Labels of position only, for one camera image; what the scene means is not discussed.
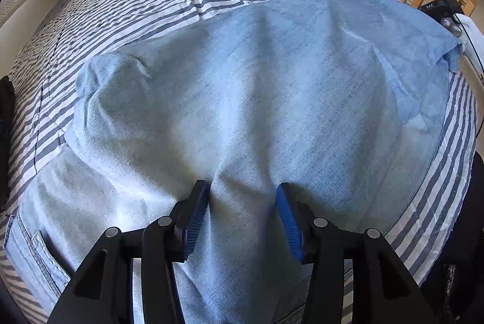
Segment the white gloved right hand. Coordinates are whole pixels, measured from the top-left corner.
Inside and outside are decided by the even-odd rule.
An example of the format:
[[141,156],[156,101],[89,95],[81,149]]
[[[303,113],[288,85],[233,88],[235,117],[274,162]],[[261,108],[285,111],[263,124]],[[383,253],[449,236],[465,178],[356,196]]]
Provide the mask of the white gloved right hand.
[[457,14],[459,24],[451,19],[444,19],[443,25],[462,44],[463,54],[471,61],[474,67],[483,70],[483,33],[477,28],[473,20],[463,14]]

